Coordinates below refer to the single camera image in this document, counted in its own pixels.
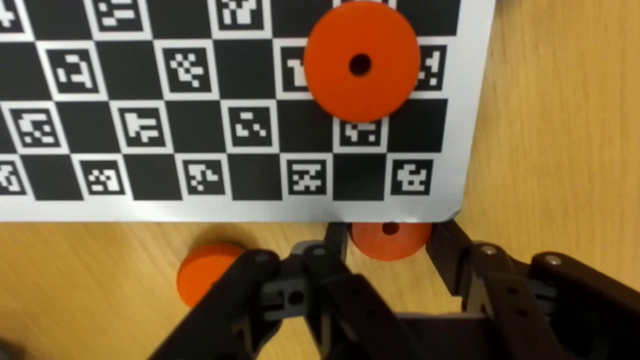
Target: charuco board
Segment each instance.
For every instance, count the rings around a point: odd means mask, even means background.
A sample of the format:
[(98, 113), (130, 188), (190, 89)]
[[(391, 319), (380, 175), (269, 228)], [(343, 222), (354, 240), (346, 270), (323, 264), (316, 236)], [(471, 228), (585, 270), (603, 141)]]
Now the charuco board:
[[(0, 219), (455, 215), (495, 0), (378, 3), (410, 23), (420, 67), (373, 122), (339, 117), (308, 83), (308, 38), (343, 6), (0, 0)], [(376, 53), (365, 72), (396, 63)]]

